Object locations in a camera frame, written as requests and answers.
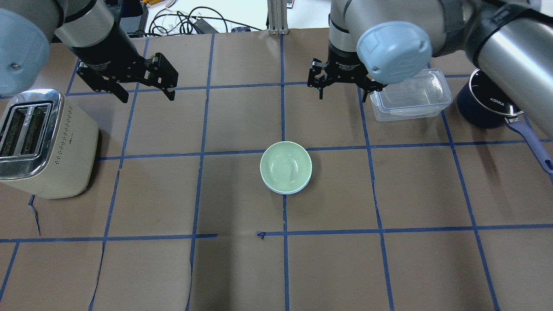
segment toaster slot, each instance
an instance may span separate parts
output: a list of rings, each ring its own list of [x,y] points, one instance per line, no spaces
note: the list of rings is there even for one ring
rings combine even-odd
[[[47,106],[35,107],[33,109],[31,120],[29,121],[29,129],[23,141],[21,155],[34,154],[37,146],[40,144],[42,131],[44,128],[44,119],[48,111]]]
[[[17,142],[19,141],[19,135],[21,134],[21,129],[25,123],[25,117],[27,116],[29,108],[16,108],[13,110],[10,123],[6,131],[4,132],[4,143],[2,145],[2,150],[0,151],[0,157],[11,157],[13,156],[15,149],[17,147]]]

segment clear plastic container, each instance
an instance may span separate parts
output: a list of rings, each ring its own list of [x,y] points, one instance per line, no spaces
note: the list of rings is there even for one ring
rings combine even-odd
[[[453,96],[442,71],[431,68],[372,93],[371,100],[375,118],[384,122],[435,117],[451,104]]]

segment white floor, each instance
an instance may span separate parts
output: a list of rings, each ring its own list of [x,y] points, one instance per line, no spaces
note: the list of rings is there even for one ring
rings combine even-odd
[[[149,18],[147,25],[150,24],[153,17],[160,10],[165,8],[169,0],[162,1],[149,7]],[[553,0],[541,0],[541,11],[547,15],[553,16]],[[331,0],[295,0],[292,9],[287,10],[289,28],[324,28],[328,27],[328,14],[330,12]],[[197,6],[211,7],[219,11],[225,19],[248,24],[260,29],[266,29],[267,21],[267,2],[264,0],[177,0],[171,7],[174,11],[184,11],[189,13],[191,9]],[[199,9],[195,13],[204,16],[215,17],[215,13],[206,9]],[[166,17],[157,20],[158,25],[171,28],[178,22],[177,17]],[[210,24],[219,32],[224,32],[225,28],[222,22],[213,21]],[[229,24],[229,29],[238,25]]]

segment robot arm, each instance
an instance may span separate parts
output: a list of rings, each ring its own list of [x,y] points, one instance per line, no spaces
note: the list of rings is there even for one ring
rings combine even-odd
[[[318,88],[321,97],[322,89],[334,82],[378,91],[414,76],[432,56],[465,50],[553,137],[553,23],[530,9],[539,9],[540,1],[509,3],[518,5],[499,0],[333,0],[328,61],[313,60],[307,85]],[[325,74],[317,77],[322,70]],[[368,82],[359,83],[362,79]]]
[[[155,86],[173,100],[178,73],[161,53],[145,59],[103,0],[0,0],[0,94],[28,89],[49,56],[54,33],[81,60],[78,75],[94,91],[127,102],[120,82]]]

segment light blue cap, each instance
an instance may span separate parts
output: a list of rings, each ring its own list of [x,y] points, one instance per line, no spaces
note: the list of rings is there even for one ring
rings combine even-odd
[[[430,37],[419,26],[401,21],[369,28],[357,42],[357,55],[369,74],[383,84],[418,74],[432,57]]]
[[[31,21],[0,8],[0,94],[30,88],[50,56],[50,43]]]

